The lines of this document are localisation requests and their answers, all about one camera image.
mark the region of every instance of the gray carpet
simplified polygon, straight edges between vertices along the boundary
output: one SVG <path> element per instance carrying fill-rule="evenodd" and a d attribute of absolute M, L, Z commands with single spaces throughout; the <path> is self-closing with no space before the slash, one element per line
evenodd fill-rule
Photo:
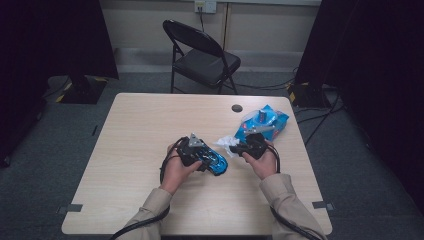
<path fill-rule="evenodd" d="M 234 79 L 238 84 L 269 86 L 292 77 L 291 73 L 241 72 Z M 120 74 L 120 80 L 107 84 L 97 105 L 55 103 L 60 92 L 46 98 L 41 120 L 11 155 L 11 166 L 0 169 L 0 239 L 107 239 L 64 235 L 64 215 L 56 210 L 72 201 L 115 95 L 166 93 L 169 79 L 170 73 Z M 47 93 L 65 80 L 51 78 Z M 189 93 L 216 93 L 183 78 L 178 78 L 177 85 Z M 241 95 L 287 96 L 282 89 L 239 86 L 238 90 Z M 232 92 L 224 89 L 224 94 Z M 335 91 L 326 94 L 330 101 L 336 99 Z M 339 100 L 336 109 L 342 105 Z M 323 113 L 302 111 L 297 120 Z M 315 119 L 299 124 L 304 140 L 319 122 Z M 367 144 L 360 126 L 341 110 L 325 120 L 307 145 L 323 198 L 336 208 L 329 212 L 333 225 L 329 239 L 424 239 L 423 216 Z"/>

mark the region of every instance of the white tissue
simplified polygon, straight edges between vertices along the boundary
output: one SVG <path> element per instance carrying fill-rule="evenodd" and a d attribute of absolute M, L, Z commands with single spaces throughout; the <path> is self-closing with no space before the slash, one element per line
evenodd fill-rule
<path fill-rule="evenodd" d="M 225 136 L 223 138 L 220 138 L 214 144 L 224 148 L 227 151 L 228 155 L 230 155 L 230 157 L 233 158 L 233 157 L 238 157 L 239 155 L 237 153 L 231 152 L 230 146 L 236 146 L 239 143 L 240 143 L 240 139 L 235 138 L 233 136 Z"/>

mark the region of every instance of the table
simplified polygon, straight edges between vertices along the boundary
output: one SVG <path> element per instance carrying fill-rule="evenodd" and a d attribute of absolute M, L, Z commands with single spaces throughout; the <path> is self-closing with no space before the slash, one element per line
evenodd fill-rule
<path fill-rule="evenodd" d="M 234 104 L 243 111 L 233 112 Z M 220 176 L 208 171 L 190 175 L 172 199 L 162 235 L 270 235 L 274 219 L 259 178 L 244 159 L 230 158 L 213 144 L 234 135 L 244 115 L 266 104 L 290 117 L 274 140 L 281 170 L 292 176 L 299 199 L 330 234 L 326 209 L 312 206 L 322 196 L 288 99 L 145 93 L 116 96 L 72 201 L 83 207 L 67 213 L 62 231 L 104 235 L 121 229 L 159 186 L 167 146 L 193 132 L 229 166 Z"/>

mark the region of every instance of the forearm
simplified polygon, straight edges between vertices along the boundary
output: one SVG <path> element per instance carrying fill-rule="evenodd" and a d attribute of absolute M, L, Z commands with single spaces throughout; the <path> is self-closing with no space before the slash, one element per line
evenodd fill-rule
<path fill-rule="evenodd" d="M 132 217 L 128 223 L 125 225 L 129 226 L 131 224 L 155 217 L 165 211 L 171 202 L 172 195 L 167 191 L 159 188 L 155 188 L 150 193 L 149 197 L 143 204 L 143 207 L 139 209 L 137 214 Z M 160 239 L 160 226 L 161 222 L 155 222 L 153 224 L 137 228 L 133 231 L 125 233 L 119 240 L 155 240 Z"/>
<path fill-rule="evenodd" d="M 318 222 L 297 198 L 289 175 L 271 175 L 261 182 L 260 188 L 271 207 L 280 216 L 320 239 L 327 239 Z M 275 221 L 273 224 L 273 239 L 294 240 L 305 238 L 284 224 Z"/>

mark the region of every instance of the beige sleeve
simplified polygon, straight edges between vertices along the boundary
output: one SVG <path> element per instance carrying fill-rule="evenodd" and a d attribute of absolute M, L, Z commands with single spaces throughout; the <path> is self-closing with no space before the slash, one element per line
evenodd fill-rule
<path fill-rule="evenodd" d="M 167 191 L 155 188 L 152 190 L 146 201 L 138 211 L 138 213 L 132 217 L 125 225 L 131 224 L 155 217 L 165 211 L 169 206 L 172 199 L 172 195 Z M 125 233 L 119 240 L 159 240 L 160 239 L 160 225 L 161 222 L 155 222 L 145 227 L 137 228 L 128 233 Z"/>
<path fill-rule="evenodd" d="M 260 183 L 260 188 L 270 206 L 280 216 L 320 239 L 327 239 L 318 222 L 297 198 L 290 175 L 271 175 Z M 277 220 L 272 226 L 272 237 L 273 240 L 306 239 Z"/>

